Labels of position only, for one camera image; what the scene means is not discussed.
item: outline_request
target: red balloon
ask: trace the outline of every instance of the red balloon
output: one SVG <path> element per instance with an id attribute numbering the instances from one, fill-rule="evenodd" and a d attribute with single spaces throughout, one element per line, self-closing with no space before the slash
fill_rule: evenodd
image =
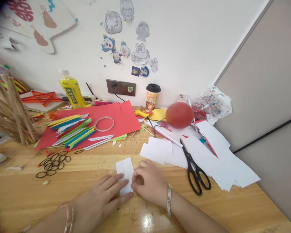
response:
<path id="1" fill-rule="evenodd" d="M 190 105 L 176 102 L 170 105 L 166 111 L 166 121 L 174 128 L 186 128 L 194 119 L 194 113 Z"/>

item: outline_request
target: wall socket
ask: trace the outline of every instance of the wall socket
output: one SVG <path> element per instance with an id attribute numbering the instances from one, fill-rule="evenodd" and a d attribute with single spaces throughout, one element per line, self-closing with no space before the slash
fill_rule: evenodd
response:
<path id="1" fill-rule="evenodd" d="M 108 92 L 113 94 L 122 94 L 122 95 L 130 95 L 135 96 L 136 94 L 136 84 L 135 83 L 128 83 L 128 82 L 121 82 L 117 80 L 107 79 L 107 87 Z"/>

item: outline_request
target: cartoon sticker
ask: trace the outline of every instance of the cartoon sticker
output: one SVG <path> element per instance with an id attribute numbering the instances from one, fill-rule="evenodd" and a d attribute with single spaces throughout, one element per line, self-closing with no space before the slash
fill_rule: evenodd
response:
<path id="1" fill-rule="evenodd" d="M 151 66 L 151 70 L 155 73 L 155 71 L 157 71 L 157 58 L 153 58 L 153 60 L 150 60 L 150 66 Z"/>
<path id="2" fill-rule="evenodd" d="M 128 58 L 130 55 L 130 48 L 127 47 L 126 43 L 124 41 L 122 41 L 121 43 L 121 54 L 123 57 Z"/>
<path id="3" fill-rule="evenodd" d="M 146 42 L 146 37 L 150 35 L 149 26 L 146 22 L 140 22 L 136 28 L 136 33 L 138 35 L 137 39 Z"/>
<path id="4" fill-rule="evenodd" d="M 139 74 L 146 78 L 149 76 L 150 70 L 146 66 L 143 66 L 141 67 Z"/>
<path id="5" fill-rule="evenodd" d="M 107 37 L 105 34 L 103 35 L 103 44 L 101 44 L 102 46 L 102 51 L 104 52 L 108 52 L 111 50 L 111 53 L 114 52 L 115 50 L 115 40 L 114 38 L 111 39 L 111 37 Z"/>
<path id="6" fill-rule="evenodd" d="M 132 75 L 139 77 L 140 68 L 133 66 L 132 67 Z"/>
<path id="7" fill-rule="evenodd" d="M 113 52 L 113 60 L 115 64 L 122 64 L 120 56 L 122 56 L 122 54 L 120 54 L 119 51 L 115 50 Z"/>
<path id="8" fill-rule="evenodd" d="M 134 20 L 134 6 L 132 0 L 121 0 L 120 11 L 124 21 Z"/>
<path id="9" fill-rule="evenodd" d="M 144 65 L 149 61 L 150 54 L 144 43 L 136 44 L 136 51 L 132 53 L 131 58 L 136 65 Z"/>
<path id="10" fill-rule="evenodd" d="M 107 11 L 104 28 L 109 34 L 115 34 L 122 31 L 122 21 L 117 12 Z"/>

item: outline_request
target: right hand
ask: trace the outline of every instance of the right hand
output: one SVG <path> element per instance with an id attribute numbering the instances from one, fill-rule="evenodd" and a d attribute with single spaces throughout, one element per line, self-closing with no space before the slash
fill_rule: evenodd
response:
<path id="1" fill-rule="evenodd" d="M 139 176 L 143 178 L 144 185 L 135 183 Z M 144 199 L 163 208 L 167 206 L 168 184 L 153 162 L 140 161 L 133 174 L 132 182 L 131 188 Z"/>

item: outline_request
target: plastic bottle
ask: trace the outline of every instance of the plastic bottle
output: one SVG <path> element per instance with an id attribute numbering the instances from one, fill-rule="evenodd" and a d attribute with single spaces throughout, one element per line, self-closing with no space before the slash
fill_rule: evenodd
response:
<path id="1" fill-rule="evenodd" d="M 85 107 L 87 104 L 85 103 L 84 98 L 81 94 L 78 81 L 72 76 L 70 76 L 68 70 L 59 69 L 59 73 L 62 75 L 59 82 L 64 91 L 66 92 L 72 107 L 73 108 Z"/>

